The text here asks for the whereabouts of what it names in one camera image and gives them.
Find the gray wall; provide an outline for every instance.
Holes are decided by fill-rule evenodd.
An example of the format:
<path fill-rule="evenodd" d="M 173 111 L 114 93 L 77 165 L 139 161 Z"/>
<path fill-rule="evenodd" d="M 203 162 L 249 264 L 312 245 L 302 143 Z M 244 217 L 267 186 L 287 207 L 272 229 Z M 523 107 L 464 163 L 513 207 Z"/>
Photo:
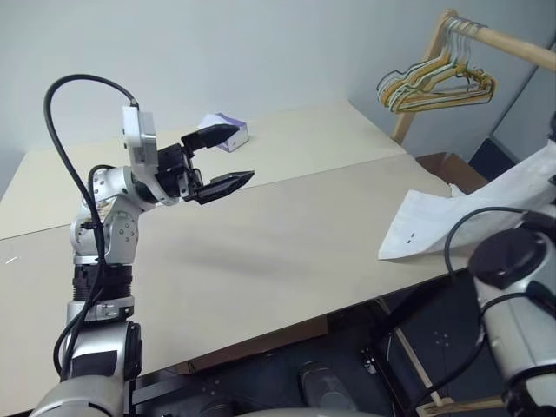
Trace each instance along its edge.
<path fill-rule="evenodd" d="M 521 161 L 546 145 L 554 111 L 556 75 L 539 68 L 493 136 L 516 161 Z"/>
<path fill-rule="evenodd" d="M 0 149 L 21 155 L 51 146 L 43 94 L 74 72 L 124 84 L 160 130 L 197 123 L 208 111 L 249 118 L 348 97 L 389 132 L 394 116 L 374 87 L 421 59 L 446 7 L 537 44 L 554 32 L 553 0 L 3 0 Z M 473 61 L 500 82 L 495 98 L 419 115 L 404 143 L 412 154 L 469 157 L 531 68 L 478 44 Z M 60 93 L 54 117 L 64 143 L 121 131 L 124 100 L 114 91 L 81 83 Z M 0 167 L 3 179 L 14 165 Z"/>

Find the black rubber cap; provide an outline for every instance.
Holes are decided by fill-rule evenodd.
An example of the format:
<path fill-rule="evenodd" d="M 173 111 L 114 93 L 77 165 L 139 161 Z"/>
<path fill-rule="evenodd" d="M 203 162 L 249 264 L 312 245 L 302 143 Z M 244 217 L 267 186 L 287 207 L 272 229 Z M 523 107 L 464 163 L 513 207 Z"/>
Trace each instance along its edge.
<path fill-rule="evenodd" d="M 485 284 L 506 289 L 531 274 L 545 254 L 546 244 L 537 234 L 512 228 L 485 239 L 473 252 L 467 267 Z"/>

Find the small box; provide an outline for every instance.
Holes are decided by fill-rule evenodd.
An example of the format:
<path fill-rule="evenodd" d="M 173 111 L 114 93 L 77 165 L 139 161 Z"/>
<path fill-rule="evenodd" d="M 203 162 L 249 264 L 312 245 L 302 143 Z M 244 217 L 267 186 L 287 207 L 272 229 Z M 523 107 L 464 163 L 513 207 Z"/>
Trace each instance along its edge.
<path fill-rule="evenodd" d="M 215 124 L 233 124 L 240 128 L 235 134 L 233 134 L 226 142 L 216 145 L 220 149 L 224 149 L 227 152 L 233 152 L 238 149 L 249 139 L 247 124 L 241 120 L 234 119 L 232 117 L 226 116 L 223 113 L 216 113 L 215 115 L 208 114 L 203 117 L 201 123 L 199 124 L 199 129 L 207 128 L 208 126 L 214 126 Z"/>

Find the cardboard box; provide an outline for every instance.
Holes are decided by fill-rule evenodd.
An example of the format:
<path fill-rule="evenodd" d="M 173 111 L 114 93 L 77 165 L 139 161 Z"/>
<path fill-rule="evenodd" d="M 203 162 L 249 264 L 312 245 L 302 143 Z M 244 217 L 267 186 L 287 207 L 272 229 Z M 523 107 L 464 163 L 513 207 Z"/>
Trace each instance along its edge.
<path fill-rule="evenodd" d="M 485 178 L 456 154 L 442 152 L 439 154 L 419 156 L 415 158 L 415 160 L 428 172 L 438 176 L 448 184 L 452 183 L 457 185 L 460 190 L 466 194 L 471 194 L 475 190 L 488 184 Z"/>
<path fill-rule="evenodd" d="M 276 348 L 327 333 L 328 321 L 326 315 L 323 315 L 179 363 L 175 366 L 175 370 L 178 374 L 193 374 L 222 363 L 237 361 L 252 354 L 263 354 Z"/>

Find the table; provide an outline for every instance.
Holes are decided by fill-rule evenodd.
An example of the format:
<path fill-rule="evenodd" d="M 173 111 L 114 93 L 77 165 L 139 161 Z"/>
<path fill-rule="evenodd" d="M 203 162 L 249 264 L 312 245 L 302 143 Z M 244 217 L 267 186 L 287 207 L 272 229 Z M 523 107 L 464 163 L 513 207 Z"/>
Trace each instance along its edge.
<path fill-rule="evenodd" d="M 133 320 L 142 324 L 144 373 L 444 272 L 439 254 L 397 261 L 378 261 L 376 254 L 409 189 L 449 195 L 449 187 L 397 145 L 381 143 L 386 136 L 373 136 L 376 127 L 354 109 L 345 103 L 339 106 L 343 111 L 333 107 L 326 123 L 342 126 L 342 149 L 352 140 L 363 147 L 365 138 L 372 143 L 367 157 L 372 149 L 382 155 L 333 169 L 323 168 L 334 165 L 332 159 L 329 165 L 320 160 L 312 175 L 290 170 L 282 174 L 289 179 L 269 177 L 206 206 L 178 204 L 141 218 L 132 293 Z M 321 122 L 319 110 L 300 112 L 305 116 L 284 116 L 287 129 L 281 135 L 310 135 L 314 130 L 303 127 Z M 350 130 L 344 117 L 359 120 L 360 128 Z M 275 140 L 281 137 L 276 134 Z M 337 143 L 335 135 L 326 137 Z M 303 148 L 297 139 L 291 141 L 300 142 L 297 152 L 284 152 L 317 161 L 315 148 Z M 12 184 L 10 192 L 19 190 Z M 56 384 L 51 349 L 64 324 L 73 274 L 68 229 L 1 240 L 0 255 L 8 295 L 0 307 L 6 341 L 0 354 L 4 415 L 34 407 Z M 456 268 L 463 261 L 455 257 Z"/>

